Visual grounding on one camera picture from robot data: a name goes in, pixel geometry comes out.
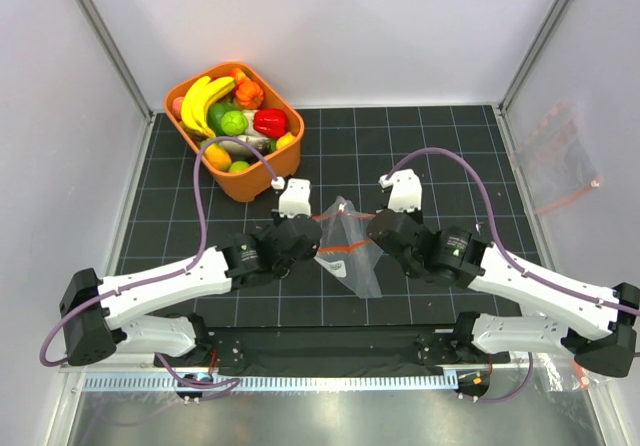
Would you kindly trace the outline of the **clear zip bag red zipper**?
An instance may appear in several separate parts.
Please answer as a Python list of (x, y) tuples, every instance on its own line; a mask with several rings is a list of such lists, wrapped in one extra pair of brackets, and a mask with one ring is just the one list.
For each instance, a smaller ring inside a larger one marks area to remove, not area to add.
[(382, 297), (375, 267), (383, 252), (366, 231), (373, 218), (374, 214), (357, 211), (343, 196), (314, 217), (322, 230), (315, 260), (360, 299)]

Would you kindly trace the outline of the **light green round fruit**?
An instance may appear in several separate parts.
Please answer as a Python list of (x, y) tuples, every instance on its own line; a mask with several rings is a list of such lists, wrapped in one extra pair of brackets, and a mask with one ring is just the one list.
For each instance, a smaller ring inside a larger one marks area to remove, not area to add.
[(220, 119), (220, 127), (225, 136), (239, 136), (245, 133), (249, 121), (243, 112), (227, 111)]

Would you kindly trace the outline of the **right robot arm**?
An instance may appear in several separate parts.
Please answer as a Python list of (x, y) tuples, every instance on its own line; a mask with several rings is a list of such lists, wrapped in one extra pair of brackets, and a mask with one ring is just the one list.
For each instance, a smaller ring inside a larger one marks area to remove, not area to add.
[(461, 315), (450, 338), (460, 361), (506, 351), (567, 352), (591, 372), (613, 378), (629, 374), (636, 357), (638, 287), (577, 281), (503, 252), (469, 230), (451, 226), (433, 232), (411, 215), (389, 209), (374, 216), (366, 234), (411, 278), (535, 310), (533, 316), (515, 318)]

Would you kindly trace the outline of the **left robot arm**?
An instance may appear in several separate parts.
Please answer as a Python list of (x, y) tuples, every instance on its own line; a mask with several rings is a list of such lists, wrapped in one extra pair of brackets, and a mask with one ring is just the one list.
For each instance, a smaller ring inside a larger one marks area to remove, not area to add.
[(310, 216), (276, 217), (253, 233), (238, 233), (186, 260), (138, 273), (99, 278), (76, 272), (59, 309), (71, 366), (100, 362), (116, 352), (161, 353), (190, 366), (212, 352), (198, 319), (167, 319), (156, 311), (201, 296), (269, 284), (287, 276), (320, 246), (320, 225)]

